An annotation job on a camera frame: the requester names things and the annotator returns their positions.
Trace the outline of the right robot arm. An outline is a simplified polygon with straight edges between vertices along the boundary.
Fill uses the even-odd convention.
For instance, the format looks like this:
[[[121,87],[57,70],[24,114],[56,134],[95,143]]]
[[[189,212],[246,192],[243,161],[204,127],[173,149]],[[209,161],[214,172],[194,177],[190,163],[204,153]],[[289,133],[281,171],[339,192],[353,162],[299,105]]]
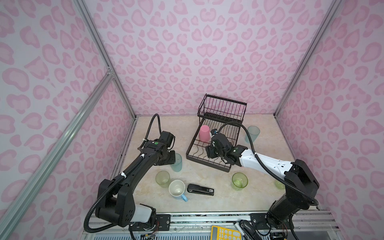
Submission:
[[[302,160],[282,161],[258,154],[252,147],[233,146],[221,133],[212,137],[206,151],[210,159],[221,158],[227,164],[257,170],[285,186],[286,193],[274,201],[265,216],[266,222],[272,228],[279,228],[299,210],[319,205],[315,196],[320,184]]]

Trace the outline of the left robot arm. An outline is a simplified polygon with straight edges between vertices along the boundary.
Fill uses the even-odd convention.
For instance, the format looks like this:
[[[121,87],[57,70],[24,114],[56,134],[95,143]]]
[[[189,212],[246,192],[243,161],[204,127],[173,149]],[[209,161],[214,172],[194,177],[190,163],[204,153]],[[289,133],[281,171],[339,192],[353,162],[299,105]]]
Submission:
[[[139,148],[140,154],[129,167],[112,180],[105,179],[100,183],[98,198],[87,217],[95,214],[109,224],[93,229],[93,233],[115,226],[141,224],[150,229],[156,225],[156,209],[135,204],[134,191],[152,166],[171,165],[175,162],[175,152],[172,150],[174,141],[156,139],[146,142]]]

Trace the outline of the opaque pink plastic cup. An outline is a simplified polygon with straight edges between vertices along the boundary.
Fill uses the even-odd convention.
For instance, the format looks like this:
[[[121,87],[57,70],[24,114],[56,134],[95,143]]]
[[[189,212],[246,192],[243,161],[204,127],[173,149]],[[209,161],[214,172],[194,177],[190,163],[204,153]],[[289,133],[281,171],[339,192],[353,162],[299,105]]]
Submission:
[[[201,142],[209,143],[211,140],[211,130],[207,125],[202,125],[199,130],[199,140]]]

